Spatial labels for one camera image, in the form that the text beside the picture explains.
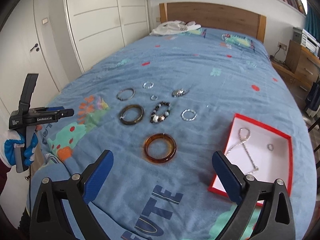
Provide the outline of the left blue white gloved hand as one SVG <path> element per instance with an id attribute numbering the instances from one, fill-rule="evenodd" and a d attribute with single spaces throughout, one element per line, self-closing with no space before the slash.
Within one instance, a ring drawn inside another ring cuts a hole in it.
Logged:
<path id="1" fill-rule="evenodd" d="M 34 153 L 38 145 L 36 132 L 33 133 L 30 145 L 24 150 L 24 164 L 30 166 L 34 161 Z M 17 164 L 16 155 L 26 146 L 23 135 L 15 130 L 7 130 L 1 133 L 1 177 L 7 175 L 11 168 Z"/>

